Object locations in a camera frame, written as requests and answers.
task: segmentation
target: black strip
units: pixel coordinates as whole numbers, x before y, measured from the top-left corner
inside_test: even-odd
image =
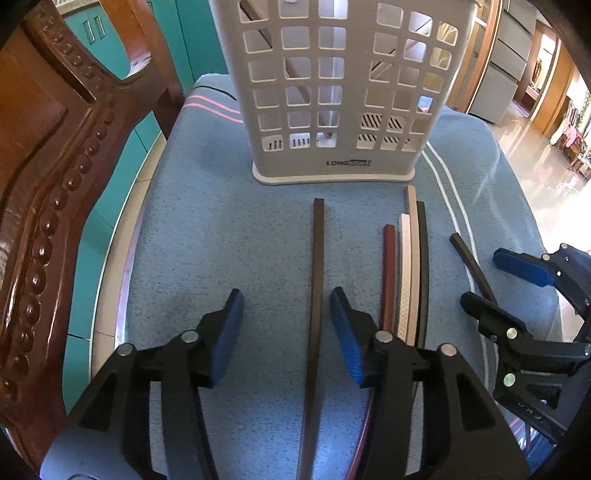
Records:
[[[472,274],[476,285],[478,285],[478,289],[482,293],[482,296],[488,301],[498,304],[495,294],[492,292],[492,288],[484,276],[484,273],[480,269],[480,266],[478,266],[478,263],[476,263],[474,256],[464,243],[464,240],[460,234],[457,232],[453,233],[450,236],[449,241],[452,243],[453,248],[456,249],[456,252],[460,255],[464,265],[468,267],[468,270]]]
[[[316,456],[316,443],[320,430],[320,402],[316,398],[316,382],[320,360],[320,327],[322,320],[322,293],[324,281],[324,200],[314,199],[312,233],[312,282],[310,324],[308,332],[308,358],[304,413],[301,421],[300,453],[297,462],[297,480],[311,480]]]
[[[418,294],[418,325],[415,346],[425,348],[427,321],[429,316],[429,238],[425,204],[423,202],[417,202],[417,210],[418,237],[421,249],[421,284]]]

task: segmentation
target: wooden chair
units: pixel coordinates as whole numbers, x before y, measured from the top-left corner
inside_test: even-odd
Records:
[[[0,424],[35,470],[66,425],[61,376],[82,227],[134,126],[153,110],[168,137],[184,102],[146,1],[100,3],[129,57],[124,80],[51,0],[0,51]]]

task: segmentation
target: black clamp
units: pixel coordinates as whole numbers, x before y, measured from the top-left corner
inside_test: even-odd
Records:
[[[557,443],[591,386],[591,344],[535,340],[525,324],[478,295],[462,295],[478,331],[499,346],[493,397]]]
[[[224,376],[242,323],[242,293],[232,290],[222,310],[203,316],[168,344],[117,347],[68,416],[41,466],[42,478],[213,480],[198,387]],[[150,457],[150,382],[162,387],[168,477]]]
[[[591,255],[560,244],[558,251],[541,258],[500,248],[492,259],[516,277],[539,287],[554,286],[584,321],[575,342],[591,342]]]
[[[340,287],[330,295],[330,314],[350,376],[380,390],[356,480],[405,478],[414,382],[423,383],[423,455],[409,478],[529,476],[501,412],[453,345],[436,352],[406,345],[353,310]]]

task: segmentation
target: red strip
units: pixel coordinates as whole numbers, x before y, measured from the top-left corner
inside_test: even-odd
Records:
[[[222,110],[225,110],[226,112],[235,113],[237,115],[240,115],[240,112],[238,110],[234,110],[230,107],[227,107],[226,105],[222,105],[221,103],[214,102],[213,100],[211,100],[211,98],[207,98],[207,97],[204,97],[201,95],[190,95],[187,97],[187,100],[189,100],[190,98],[197,98],[199,100],[205,100],[206,102],[209,102],[212,105],[220,107]]]
[[[196,106],[197,108],[207,110],[208,112],[215,113],[217,116],[221,116],[222,118],[226,118],[228,120],[231,120],[232,122],[236,122],[237,124],[244,123],[242,120],[239,120],[237,118],[232,118],[231,116],[227,116],[221,112],[218,112],[217,110],[213,110],[205,105],[201,105],[200,103],[187,103],[187,104],[183,105],[183,108],[187,108],[188,106]]]

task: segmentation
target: plastic basket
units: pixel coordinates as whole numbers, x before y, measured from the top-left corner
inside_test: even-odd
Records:
[[[266,184],[409,181],[466,49],[471,0],[210,0]]]

